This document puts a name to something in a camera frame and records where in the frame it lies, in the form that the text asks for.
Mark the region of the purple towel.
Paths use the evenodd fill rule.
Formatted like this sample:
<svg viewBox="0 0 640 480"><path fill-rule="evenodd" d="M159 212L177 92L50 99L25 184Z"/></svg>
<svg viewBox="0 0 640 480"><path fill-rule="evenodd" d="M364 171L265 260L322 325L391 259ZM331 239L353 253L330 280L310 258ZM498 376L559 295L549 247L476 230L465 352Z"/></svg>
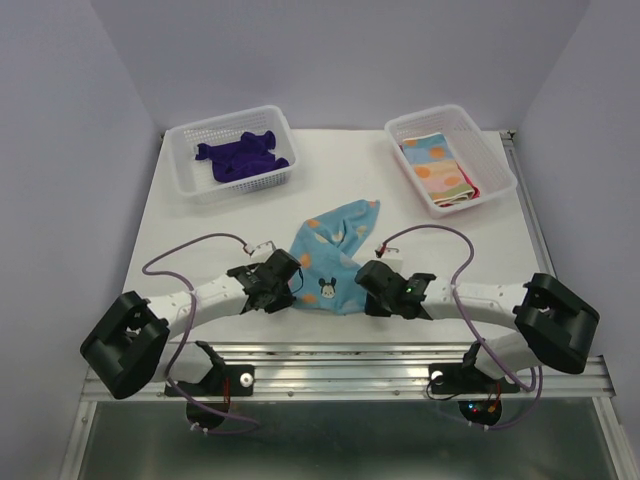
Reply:
<svg viewBox="0 0 640 480"><path fill-rule="evenodd" d="M209 160L214 180L231 183L289 167L287 159L273 153L276 143L276 136L271 130L260 135L244 132L235 142L198 144L195 160Z"/></svg>

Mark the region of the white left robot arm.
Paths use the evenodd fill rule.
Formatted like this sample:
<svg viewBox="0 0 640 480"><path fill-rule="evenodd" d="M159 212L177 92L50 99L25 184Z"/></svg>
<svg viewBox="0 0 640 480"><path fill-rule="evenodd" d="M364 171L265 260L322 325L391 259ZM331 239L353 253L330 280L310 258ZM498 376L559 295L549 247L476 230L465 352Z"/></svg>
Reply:
<svg viewBox="0 0 640 480"><path fill-rule="evenodd" d="M150 298L126 292L93 328L80 353L118 400L168 380L213 393L222 384L222 358L202 341L183 347L170 341L186 339L195 327L213 320L291 306L289 281L299 270L293 256L277 249L262 263L230 269L197 288Z"/></svg>

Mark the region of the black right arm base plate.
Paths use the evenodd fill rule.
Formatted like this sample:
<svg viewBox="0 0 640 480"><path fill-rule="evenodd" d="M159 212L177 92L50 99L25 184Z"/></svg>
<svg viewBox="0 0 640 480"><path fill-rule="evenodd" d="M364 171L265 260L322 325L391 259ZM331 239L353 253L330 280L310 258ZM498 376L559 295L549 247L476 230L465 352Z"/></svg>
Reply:
<svg viewBox="0 0 640 480"><path fill-rule="evenodd" d="M428 365L430 393L440 396L519 393L520 388L504 378L494 380L474 367L461 363L432 363Z"/></svg>

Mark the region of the orange dotted cartoon towel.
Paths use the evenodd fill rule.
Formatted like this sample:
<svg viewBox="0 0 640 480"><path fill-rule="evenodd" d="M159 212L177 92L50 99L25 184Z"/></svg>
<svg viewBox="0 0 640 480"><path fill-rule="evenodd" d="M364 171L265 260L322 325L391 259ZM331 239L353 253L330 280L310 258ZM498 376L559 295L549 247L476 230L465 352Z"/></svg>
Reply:
<svg viewBox="0 0 640 480"><path fill-rule="evenodd" d="M470 201L473 190L466 184L442 133L405 139L400 148L436 206L449 207Z"/></svg>

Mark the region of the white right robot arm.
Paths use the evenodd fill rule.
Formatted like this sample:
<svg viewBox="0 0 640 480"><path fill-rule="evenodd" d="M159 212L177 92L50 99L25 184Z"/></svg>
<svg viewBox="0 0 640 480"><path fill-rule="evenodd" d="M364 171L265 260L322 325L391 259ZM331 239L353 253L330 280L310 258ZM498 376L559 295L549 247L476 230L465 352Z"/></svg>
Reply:
<svg viewBox="0 0 640 480"><path fill-rule="evenodd" d="M454 285L427 273L404 278L371 260L355 282L367 293L369 316L465 321L476 340L458 378L472 390L540 366L583 373L600 320L591 305L546 273L523 284Z"/></svg>

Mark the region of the blue dotted cartoon towel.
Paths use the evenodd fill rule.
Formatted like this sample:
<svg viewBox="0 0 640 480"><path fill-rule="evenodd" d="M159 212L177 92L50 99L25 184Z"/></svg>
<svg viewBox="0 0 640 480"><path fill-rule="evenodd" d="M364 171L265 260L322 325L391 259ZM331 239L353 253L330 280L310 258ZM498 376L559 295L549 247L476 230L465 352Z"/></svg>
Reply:
<svg viewBox="0 0 640 480"><path fill-rule="evenodd" d="M289 253L300 264L291 279L293 306L333 315L361 313L366 292L355 282L354 255L374 230L380 202L356 200L306 220Z"/></svg>

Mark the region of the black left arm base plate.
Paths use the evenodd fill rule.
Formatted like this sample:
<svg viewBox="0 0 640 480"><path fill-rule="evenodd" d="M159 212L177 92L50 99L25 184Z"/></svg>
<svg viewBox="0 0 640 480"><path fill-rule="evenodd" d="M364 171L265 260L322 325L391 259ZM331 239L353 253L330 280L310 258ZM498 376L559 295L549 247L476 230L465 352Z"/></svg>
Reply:
<svg viewBox="0 0 640 480"><path fill-rule="evenodd" d="M197 397L251 397L254 392L255 366L226 364L213 367L198 383L178 382L177 386L188 395Z"/></svg>

